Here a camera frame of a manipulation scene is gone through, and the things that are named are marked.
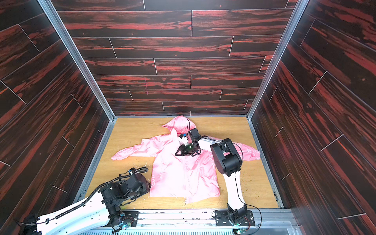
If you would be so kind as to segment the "pink printed jacket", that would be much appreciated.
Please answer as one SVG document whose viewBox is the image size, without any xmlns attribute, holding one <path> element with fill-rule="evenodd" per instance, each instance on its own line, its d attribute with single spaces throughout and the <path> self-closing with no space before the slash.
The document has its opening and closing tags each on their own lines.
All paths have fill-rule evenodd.
<svg viewBox="0 0 376 235">
<path fill-rule="evenodd" d="M 130 156 L 153 157 L 150 197 L 185 198 L 187 203 L 219 197 L 220 187 L 211 151 L 203 150 L 196 156 L 176 156 L 181 145 L 179 135 L 195 128 L 184 116 L 177 116 L 164 124 L 170 133 L 143 139 L 139 145 L 117 152 L 112 160 Z"/>
</svg>

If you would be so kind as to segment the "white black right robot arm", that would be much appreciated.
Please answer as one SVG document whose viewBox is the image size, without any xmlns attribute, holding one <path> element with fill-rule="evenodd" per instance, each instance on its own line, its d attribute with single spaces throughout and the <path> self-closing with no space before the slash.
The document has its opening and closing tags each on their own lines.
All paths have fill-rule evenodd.
<svg viewBox="0 0 376 235">
<path fill-rule="evenodd" d="M 196 128 L 178 137 L 181 143 L 176 156 L 195 156 L 201 151 L 210 151 L 217 170 L 223 175 L 228 193 L 228 218 L 235 226 L 248 219 L 248 208 L 240 186 L 240 170 L 243 163 L 230 139 L 215 140 L 202 136 Z"/>
</svg>

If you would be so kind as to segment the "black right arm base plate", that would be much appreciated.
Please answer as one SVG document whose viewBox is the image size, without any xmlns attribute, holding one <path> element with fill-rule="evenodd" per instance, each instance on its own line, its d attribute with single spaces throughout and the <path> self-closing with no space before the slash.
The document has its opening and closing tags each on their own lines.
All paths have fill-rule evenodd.
<svg viewBox="0 0 376 235">
<path fill-rule="evenodd" d="M 253 213 L 247 211 L 245 215 L 230 214 L 228 210 L 214 210 L 211 214 L 216 226 L 255 226 Z"/>
</svg>

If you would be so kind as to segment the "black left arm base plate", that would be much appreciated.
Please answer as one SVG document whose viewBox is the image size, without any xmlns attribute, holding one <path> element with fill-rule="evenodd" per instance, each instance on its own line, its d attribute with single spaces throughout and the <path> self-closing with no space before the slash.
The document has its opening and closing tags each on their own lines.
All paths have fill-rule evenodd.
<svg viewBox="0 0 376 235">
<path fill-rule="evenodd" d="M 120 223 L 117 227 L 127 229 L 130 227 L 136 227 L 139 217 L 139 211 L 122 211 L 120 217 Z"/>
</svg>

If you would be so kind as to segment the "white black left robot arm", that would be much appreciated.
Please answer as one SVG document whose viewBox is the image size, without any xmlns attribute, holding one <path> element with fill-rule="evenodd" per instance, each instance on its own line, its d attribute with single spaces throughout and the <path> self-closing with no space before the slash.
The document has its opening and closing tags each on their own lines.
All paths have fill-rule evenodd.
<svg viewBox="0 0 376 235">
<path fill-rule="evenodd" d="M 131 168 L 126 174 L 102 183 L 87 197 L 49 214 L 28 216 L 18 221 L 21 235 L 78 235 L 98 227 L 111 227 L 116 233 L 137 225 L 138 212 L 123 212 L 128 205 L 149 193 L 144 177 L 147 167 Z"/>
</svg>

